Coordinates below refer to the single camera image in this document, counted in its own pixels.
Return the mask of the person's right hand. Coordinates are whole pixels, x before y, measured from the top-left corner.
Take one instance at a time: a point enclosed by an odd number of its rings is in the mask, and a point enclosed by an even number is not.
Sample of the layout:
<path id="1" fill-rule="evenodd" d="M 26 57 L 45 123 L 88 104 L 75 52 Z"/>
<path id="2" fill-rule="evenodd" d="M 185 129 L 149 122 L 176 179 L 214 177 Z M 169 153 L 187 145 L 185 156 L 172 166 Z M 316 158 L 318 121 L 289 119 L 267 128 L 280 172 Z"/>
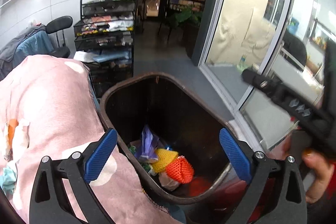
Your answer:
<path id="1" fill-rule="evenodd" d="M 292 139 L 293 133 L 290 133 L 268 153 L 268 156 L 272 159 L 285 160 L 292 155 L 291 152 L 298 152 L 297 147 L 295 149 L 292 148 Z M 311 148 L 302 149 L 301 151 L 301 162 L 315 173 L 315 179 L 307 189 L 305 196 L 306 202 L 312 204 L 319 201 L 326 192 L 334 173 L 334 165 L 324 155 Z"/>

